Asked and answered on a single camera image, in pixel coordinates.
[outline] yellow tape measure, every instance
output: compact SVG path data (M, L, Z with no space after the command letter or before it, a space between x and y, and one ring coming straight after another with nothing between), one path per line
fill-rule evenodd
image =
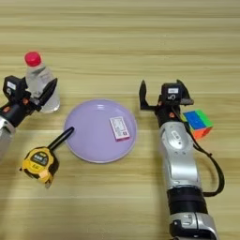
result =
M53 177L58 170L59 162L54 154L54 149L65 141L73 132L70 127L56 138L49 146L37 147L31 150L22 162L21 171L48 188L53 182Z

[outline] colorful cube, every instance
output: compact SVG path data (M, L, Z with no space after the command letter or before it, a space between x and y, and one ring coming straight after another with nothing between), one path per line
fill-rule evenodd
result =
M201 110L184 112L182 120L188 122L195 139L204 137L212 128L213 124Z

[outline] orange cube face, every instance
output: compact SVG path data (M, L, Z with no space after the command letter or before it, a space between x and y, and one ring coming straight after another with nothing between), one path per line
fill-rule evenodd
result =
M205 132L203 133L203 137L212 129L213 127L207 127L206 129L205 129Z
M203 137L204 132L206 131L206 128L198 129L193 131L193 137L198 140Z

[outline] wooden table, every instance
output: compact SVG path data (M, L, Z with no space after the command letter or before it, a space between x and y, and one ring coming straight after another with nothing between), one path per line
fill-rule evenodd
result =
M35 113L18 128L0 168L1 240L166 240L168 206L158 154L158 123L140 112L142 79L156 103L160 86L181 79L195 106L214 122L201 141L226 176L226 188L207 199L222 240L240 236L240 2L238 0L1 0L0 77L23 76L23 56L42 53L59 78L61 109ZM60 169L45 189L18 170L33 147L61 133L68 113L92 98L130 109L138 141L107 165L57 150ZM1 104L5 102L1 93ZM195 155L205 190L215 169Z

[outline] green cube face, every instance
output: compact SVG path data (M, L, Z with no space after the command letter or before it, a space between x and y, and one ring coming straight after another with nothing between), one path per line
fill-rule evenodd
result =
M206 125L207 128L211 128L213 126L213 123L209 120L209 118L203 113L202 110L197 110L196 114L198 114L203 121L203 123Z

